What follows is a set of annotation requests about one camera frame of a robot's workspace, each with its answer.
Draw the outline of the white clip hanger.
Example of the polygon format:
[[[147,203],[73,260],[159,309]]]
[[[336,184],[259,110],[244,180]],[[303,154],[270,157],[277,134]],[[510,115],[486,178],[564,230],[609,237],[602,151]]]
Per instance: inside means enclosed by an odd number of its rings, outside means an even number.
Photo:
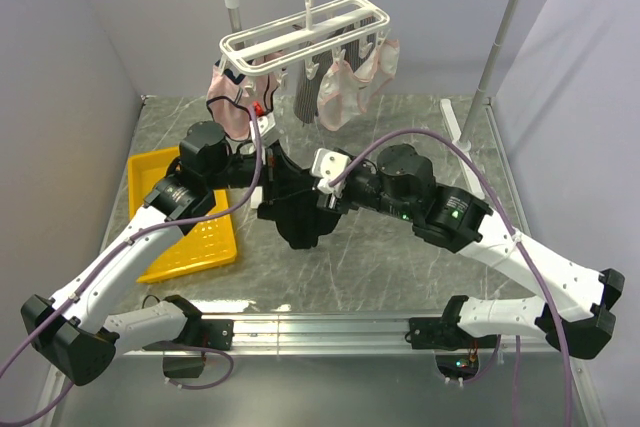
[[[330,51],[338,59],[341,46],[358,40],[361,53],[371,50],[370,35],[384,41],[391,19],[369,0],[333,0],[316,4],[304,0],[301,12],[243,29],[239,20],[240,0],[224,0],[232,32],[219,41],[221,68],[226,64],[247,77],[278,73],[289,65],[303,62],[306,75],[313,78],[316,63],[312,57]]]

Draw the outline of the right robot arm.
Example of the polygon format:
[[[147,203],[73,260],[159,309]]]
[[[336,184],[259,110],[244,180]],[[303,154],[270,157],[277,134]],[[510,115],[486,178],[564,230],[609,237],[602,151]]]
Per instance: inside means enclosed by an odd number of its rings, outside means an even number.
[[[508,230],[499,214],[468,191],[436,181],[432,162],[409,144],[383,149],[376,162],[320,148],[311,167],[321,205],[345,212],[369,209],[407,221],[430,245],[476,260],[528,289],[530,297],[482,300],[452,297],[432,327],[411,324],[417,348],[457,350],[500,335],[520,335],[559,348],[564,331],[570,356],[595,358],[612,339],[624,277],[572,262],[531,237]]]

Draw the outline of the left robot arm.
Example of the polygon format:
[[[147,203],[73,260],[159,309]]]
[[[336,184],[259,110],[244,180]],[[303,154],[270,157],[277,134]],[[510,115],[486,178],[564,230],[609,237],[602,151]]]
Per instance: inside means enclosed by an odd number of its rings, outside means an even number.
[[[271,203],[312,188],[309,171],[279,142],[256,139],[254,145],[255,154],[241,154],[219,124],[192,125],[166,175],[116,240],[51,297],[34,295],[24,303],[21,315],[34,349],[83,386],[128,351],[158,342],[180,349],[205,345],[201,312],[178,295],[121,317],[110,313],[158,257],[203,222],[216,205],[216,190],[260,187]]]

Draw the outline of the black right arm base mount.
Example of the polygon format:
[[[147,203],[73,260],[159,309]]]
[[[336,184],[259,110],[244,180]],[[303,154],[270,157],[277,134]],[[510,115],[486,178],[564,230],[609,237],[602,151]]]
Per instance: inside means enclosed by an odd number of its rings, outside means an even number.
[[[450,347],[449,326],[439,317],[411,317],[405,340],[414,350]]]

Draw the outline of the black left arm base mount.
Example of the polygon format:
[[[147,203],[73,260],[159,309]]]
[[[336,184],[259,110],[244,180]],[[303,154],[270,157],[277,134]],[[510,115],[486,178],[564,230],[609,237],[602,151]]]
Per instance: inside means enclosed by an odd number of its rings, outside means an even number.
[[[233,320],[204,319],[200,322],[196,345],[220,351],[230,351],[233,337]]]

